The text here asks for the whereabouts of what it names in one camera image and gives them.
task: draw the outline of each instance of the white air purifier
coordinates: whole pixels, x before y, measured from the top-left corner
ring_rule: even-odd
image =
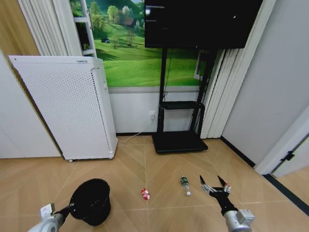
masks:
[[[117,138],[101,59],[10,56],[10,60],[66,160],[114,157]]]

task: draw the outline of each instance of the television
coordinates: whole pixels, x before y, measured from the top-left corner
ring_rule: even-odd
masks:
[[[263,0],[145,0],[145,47],[243,48]]]

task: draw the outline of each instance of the door frame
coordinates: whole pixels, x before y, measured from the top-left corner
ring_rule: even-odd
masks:
[[[309,131],[309,105],[289,127],[286,133],[275,144],[262,162],[255,166],[259,174],[269,174],[279,164],[280,160],[301,141]]]

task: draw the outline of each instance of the wooden wall panel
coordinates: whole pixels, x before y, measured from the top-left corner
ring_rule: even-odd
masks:
[[[1,0],[0,49],[7,55],[40,55],[17,0]]]

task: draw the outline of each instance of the black baseboard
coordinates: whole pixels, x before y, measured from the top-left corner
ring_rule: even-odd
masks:
[[[155,132],[142,132],[140,134],[138,134],[138,132],[127,132],[127,133],[116,133],[117,136],[132,136],[135,134],[138,134],[137,136],[140,135],[153,135]]]
[[[287,187],[281,184],[276,178],[271,174],[263,175],[266,180],[268,180],[273,186],[275,186],[280,192],[283,193],[291,202],[293,202],[300,210],[302,210],[307,216],[309,216],[309,206],[298,198],[294,193],[292,193]]]
[[[229,148],[231,148],[239,157],[241,157],[250,167],[254,167],[255,163],[249,159],[248,157],[246,157],[245,154],[243,154],[241,151],[239,151],[234,145],[232,145],[228,140],[226,140],[226,138],[224,138],[223,136],[221,136],[220,138]]]

